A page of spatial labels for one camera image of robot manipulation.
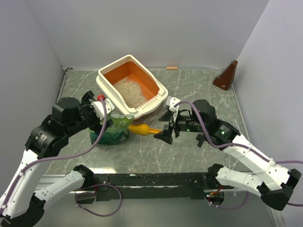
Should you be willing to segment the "black bag clip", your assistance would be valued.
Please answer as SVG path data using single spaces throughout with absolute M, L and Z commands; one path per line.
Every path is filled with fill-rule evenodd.
M 196 140 L 198 141 L 197 146 L 201 148 L 205 141 L 204 136 L 200 133 L 197 135 Z

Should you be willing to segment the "green litter bag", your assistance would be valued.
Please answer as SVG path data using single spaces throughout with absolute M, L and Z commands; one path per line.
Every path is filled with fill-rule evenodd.
M 110 127 L 107 127 L 98 146 L 112 146 L 120 144 L 129 139 L 128 127 L 134 120 L 134 116 L 127 114 L 109 114 L 107 121 L 112 121 Z

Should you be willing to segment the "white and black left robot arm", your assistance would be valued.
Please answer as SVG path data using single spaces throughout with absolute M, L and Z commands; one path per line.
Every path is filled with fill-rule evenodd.
M 1 226 L 32 227 L 64 195 L 93 186 L 93 172 L 79 165 L 55 183 L 37 189 L 50 163 L 61 159 L 59 153 L 70 137 L 85 129 L 101 137 L 113 123 L 108 114 L 114 108 L 108 98 L 95 99 L 92 91 L 80 100 L 64 97 L 53 105 L 51 114 L 31 131 L 20 165 L 0 199 Z

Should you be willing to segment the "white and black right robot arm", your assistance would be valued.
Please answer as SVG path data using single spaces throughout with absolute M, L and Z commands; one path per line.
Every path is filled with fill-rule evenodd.
M 173 138 L 177 138 L 180 132 L 196 132 L 199 147 L 207 142 L 234 157 L 252 172 L 246 174 L 214 164 L 206 173 L 208 186 L 230 186 L 250 192 L 278 211 L 292 205 L 290 198 L 302 176 L 300 171 L 288 169 L 283 166 L 283 161 L 276 162 L 258 150 L 233 125 L 218 119 L 216 109 L 205 99 L 189 102 L 191 110 L 188 115 L 182 115 L 180 104 L 182 101 L 176 97 L 168 97 L 165 103 L 167 112 L 159 118 L 167 124 L 154 135 L 156 139 L 172 144 Z

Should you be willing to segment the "yellow plastic litter scoop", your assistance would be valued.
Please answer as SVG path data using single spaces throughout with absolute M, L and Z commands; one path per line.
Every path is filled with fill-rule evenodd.
M 147 124 L 131 124 L 128 126 L 128 130 L 138 135 L 154 135 L 161 132 L 159 129 L 150 128 Z

